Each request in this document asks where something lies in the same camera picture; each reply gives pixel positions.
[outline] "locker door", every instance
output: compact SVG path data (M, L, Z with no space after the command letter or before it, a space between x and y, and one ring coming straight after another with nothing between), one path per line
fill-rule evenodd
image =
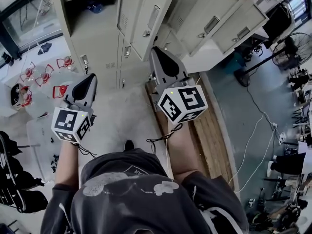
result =
M146 60L172 0L118 0L117 28Z

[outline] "white cable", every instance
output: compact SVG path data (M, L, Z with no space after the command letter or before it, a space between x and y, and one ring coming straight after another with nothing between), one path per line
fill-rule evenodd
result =
M247 144L246 144L246 146L245 146L243 161L242 161L242 163L241 163L239 169L237 170L237 172L236 172L236 173L234 174L234 176L230 179L229 184L230 184L230 182L233 180L233 178L235 178L235 177L237 176L237 174L239 173L240 169L242 168L242 166L243 166L243 164L244 164L244 161L245 161L245 156L246 156L247 146L248 146L248 144L249 144L249 141L250 141L250 139L253 137L254 132L255 132L255 130L256 130L256 128L257 128L257 125L258 125L259 121L263 119L263 116L264 116L264 115L266 115L266 119L268 120L268 122L269 122L272 126L274 126L274 130L273 130L273 132L272 132L272 137L274 136L275 131L278 132L278 130L277 130L277 124L274 123L274 122L271 122L271 121L270 121L270 118L269 118L269 116L268 116L268 114L267 114L266 112L263 112L261 118L257 121L257 123L256 123L255 126L254 126L253 133L250 135L250 137L249 137L249 139L248 139L248 141L247 141ZM258 168L260 167L260 165L263 163L263 160L264 160L264 158L265 158L265 156L266 156L266 154L267 154L267 151L268 151L270 142L269 142L269 144L268 144L268 147L267 147L267 149L266 149L266 151L265 151L265 154L264 154L264 156L263 156L263 159L262 159L261 163L257 166L257 168L255 169L255 171L253 172L253 174L249 177L249 179L247 180L247 182L245 183L245 185L243 186L243 188L240 189L238 192L235 192L236 194L239 193L239 192L241 192L241 191L245 188L245 186L247 185L247 183L249 182L249 180L252 178L252 176L253 176L253 175L255 174L255 172L258 170Z
M270 141L269 141L268 147L267 147L267 149L265 150L264 156L263 156L263 158L262 158L262 160L261 160L260 164L257 166L257 168L255 169L255 171L253 172L253 174L249 177L249 179L247 180L247 182L245 183L245 185L243 186L243 188L242 188L242 189L240 189L238 192L234 192L234 193L236 193L236 194L237 194L237 193L241 192L241 191L245 188L245 186L248 184L249 180L251 180L252 176L255 174L255 172L258 170L258 168L262 165L262 163L263 163L263 161L264 161L264 158L265 158L265 156L267 155L267 152L268 152L268 149L269 149L269 146L270 146L271 140L272 140L272 138L273 138L273 136L274 136L274 132L275 132L275 130L276 130L276 128L275 128L275 129L273 130L273 132L272 132L272 136L271 136L271 138L270 138Z
M34 25L33 25L33 28L32 28L32 34L31 34L31 38L30 38L30 39L32 39L33 36L34 36L34 32L35 32L34 29L35 29L36 24L37 24L37 21L38 21L38 16L39 16L39 12L40 12L40 9L41 9L41 6L42 6L42 2L43 2L43 0L41 0L41 1L40 1L40 4L39 4L39 8L38 8L37 15L36 15L36 19L35 19L35 22L34 22ZM25 63L26 63L26 60L27 60L28 52L29 52L29 49L30 49L30 45L31 45L32 42L33 42L33 41L30 41L30 42L29 42L28 50L27 50L26 56L25 56L25 61L24 61L23 66L22 66L22 68L21 68L21 70L20 70L18 80L15 82L15 84L19 81L20 75L21 75L21 73L23 72L23 69L24 69L24 66L25 66Z
M200 81L200 78L201 78L201 75L199 74L199 78L198 78L198 80L197 80L197 82L196 82L196 84L195 84L195 85L197 85L197 84L198 84L198 82Z
M244 164L244 161L245 161L245 156L246 156L246 151L247 151L247 146L248 146L248 144L249 144L249 141L250 141L250 139L253 137L254 132L255 132L255 130L256 130L256 128L257 128L257 125L258 125L259 121L263 119L263 116L264 116L264 114L262 115L262 117L261 117L261 118L257 121L257 123L255 124L254 129L253 129L253 133L250 135L250 137L249 137L249 139L248 139L248 141L247 141L247 144L246 144L246 146L245 146L245 152L244 152L243 161L242 161L242 163L240 164L240 167L239 167L239 169L237 170L237 172L236 172L236 173L234 174L234 176L230 179L229 184L230 184L230 182L232 181L232 179L235 178L235 176L238 174L238 172L240 171L240 169L242 168L242 166L243 166L243 164Z

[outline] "drawer handle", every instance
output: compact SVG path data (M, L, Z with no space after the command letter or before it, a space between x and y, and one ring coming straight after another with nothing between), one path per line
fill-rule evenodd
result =
M84 65L88 65L89 64L87 55L82 55L82 56L80 56L80 58L81 58L81 60L82 60Z
M250 32L250 29L248 27L243 28L242 31L240 31L237 36L239 39L242 39L245 35L247 35Z
M167 50L168 49L168 46L171 42L166 42L165 46L164 46L164 50Z
M198 38L205 38L205 37L206 37L206 33L203 32L203 33L199 34L197 37L198 37Z
M154 27L159 11L160 11L160 8L157 5L154 5L150 20L148 21L148 24L147 24L150 30L152 30Z
M204 31L206 34L209 34L210 31L220 22L220 19L216 16L213 16L213 18L207 23L207 25L204 28Z
M128 57L131 54L131 46L126 46L124 51L124 56Z
M143 37L149 37L150 35L151 35L151 31L145 30L142 36Z

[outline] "cable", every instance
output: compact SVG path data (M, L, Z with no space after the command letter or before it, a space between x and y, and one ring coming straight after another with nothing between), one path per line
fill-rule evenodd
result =
M236 173L234 174L234 176L230 179L229 184L230 184L230 182L232 181L232 179L235 178L235 176L239 173L240 169L242 168L242 166L243 166L243 164L244 164L244 161L245 161L245 156L246 156L246 151L247 151L247 146L248 146L248 144L249 144L249 141L250 141L250 139L253 137L254 132L255 132L255 130L256 130L256 128L257 128L257 125L258 125L258 123L260 122L260 120L263 119L263 116L264 116L264 115L262 115L262 117L261 117L261 118L257 121L257 123L255 124L254 129L253 129L253 133L250 135L250 137L249 137L249 139L248 139L248 141L247 141L247 144L246 144L246 146L245 146L245 152L244 152L243 161L242 161L242 163L240 164L240 167L239 167L239 169L237 170L237 172L236 172Z
M168 157L168 151L167 151L167 140L166 139L166 143L165 143L165 151L166 151L166 159L167 159L167 170L168 170L168 176L169 176L169 157Z
M166 135L163 136L163 137L156 138L156 139L148 138L148 139L146 140L146 142L148 142L148 143L151 144L152 152L153 152L154 154L156 154L156 146L155 146L155 143L154 143L154 142L157 142L157 141L160 141L160 140L167 140L167 139L169 139L169 138L171 137L171 135L174 134L175 131L180 130L180 129L182 128L182 126L183 126L183 123L178 124L177 126L175 126L175 128L173 128L173 129L171 130L170 133L166 134Z
M35 22L34 22L34 25L33 25L33 28L32 28L32 34L31 34L31 38L30 38L30 39L32 39L33 36L34 36L34 32L35 32L34 29L35 29L36 24L37 24L37 21L38 21L39 11L40 11L40 8L41 8L41 6L42 6L42 2L43 2L43 0L41 0L41 1L40 1L40 4L39 4L39 8L38 8L37 15L36 15L36 19L35 19ZM31 43L32 43L32 41L29 42L28 50L27 50L26 56L25 56L25 61L24 61L24 63L23 63L23 66L21 67L21 70L20 70L18 79L17 79L17 81L15 82L15 84L19 81L20 75L21 75L21 73L23 72L23 69L24 69L24 66L25 66L25 63L26 63L26 60L27 60L27 56L28 56L28 52L29 52Z
M263 156L263 158L262 158L260 164L257 166L257 168L255 169L255 171L253 172L253 174L249 177L249 179L247 180L247 182L244 184L243 188L240 189L238 192L234 192L234 193L237 194L237 193L241 192L241 191L245 188L245 186L248 184L248 182L251 180L252 176L255 174L255 172L258 170L258 168L262 165L262 163L263 163L263 161L264 161L264 158L265 158L265 156L267 155L267 152L268 152L268 149L269 149L269 146L270 146L270 143L271 143L271 140L272 140L272 138L273 138L273 136L274 136L274 132L275 132L275 131L276 131L276 128L275 128L275 129L273 130L273 132L272 132L272 135L271 135L271 138L270 138L268 147L267 147L267 149L265 150L264 156Z
M271 130L273 131L272 126L275 126L276 124L275 124L275 123L272 123L272 122L270 121L270 118L269 118L268 114L265 113L265 112L263 112L263 111L259 108L258 104L255 102L254 97L253 97L253 95L250 93L250 91L248 90L248 88L249 88L249 87L247 87L247 92L248 92L248 94L250 95L250 97L252 98L252 101L253 101L254 105L257 107L257 109L258 109L258 111L259 111L260 113L262 113L263 115L266 116L265 118L266 118L267 122L270 124ZM278 141L279 141L280 133L279 133L279 131L278 131L277 129L276 129L276 132L275 132L275 136L276 136L276 138L277 138Z
M200 79L201 79L201 75L199 74L199 78L198 78L198 80L197 80L197 82L196 82L196 84L195 84L195 85L197 85L197 84L198 84L198 82L200 81Z
M87 149L85 149L83 146L81 146L81 145L79 145L79 147L78 147L78 149L79 149L79 151L81 152L81 154L82 155L88 155L88 154L90 154L93 158L96 158L96 154L94 154L94 153L91 153L89 150L87 150Z

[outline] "floor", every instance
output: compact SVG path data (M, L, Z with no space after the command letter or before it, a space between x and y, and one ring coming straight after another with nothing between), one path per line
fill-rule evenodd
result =
M265 48L263 50L264 53L261 57L258 57L257 54L253 55L252 60L247 63L247 67L252 67L271 55L270 50ZM222 65L208 71L207 75L225 120L238 169L243 160L248 138L262 114L253 104L247 89L242 87L233 75L226 74ZM249 91L259 108L269 115L271 122L277 123L279 133L284 132L287 140L292 140L295 130L292 127L291 113L295 108L295 100L287 83L287 72L281 71L270 60L251 77ZM244 164L238 173L240 188L244 187L246 181L260 164L271 136L270 125L263 118L258 123L254 136L249 142ZM277 138L272 139L262 165L240 192L241 202L244 206L247 205L250 198L257 199L259 197L261 188L265 188L265 198L271 197L274 185L263 179L266 177L268 161L272 159L273 155L281 155L282 152L283 145L278 145Z
M83 140L83 146L98 156L109 152L123 151L124 142L132 139L137 147L152 152L147 138L158 138L160 132L156 120L146 97L143 87L134 87L126 91L119 91L105 95L97 93L93 109L97 118L90 132ZM1 118L0 128L4 129L11 139L18 145L27 145L26 123L31 117L21 111L11 118ZM156 155L164 169L167 170L165 146L162 142L156 144ZM15 156L22 164L24 170L33 176L40 176L38 165L33 157L32 150L23 149L23 153ZM90 156L79 156L79 169L91 160ZM49 200L52 196L53 182L35 190L42 191ZM21 230L37 234L40 230L44 211L35 214L19 214L15 209L0 206L0 222L6 224L17 219Z

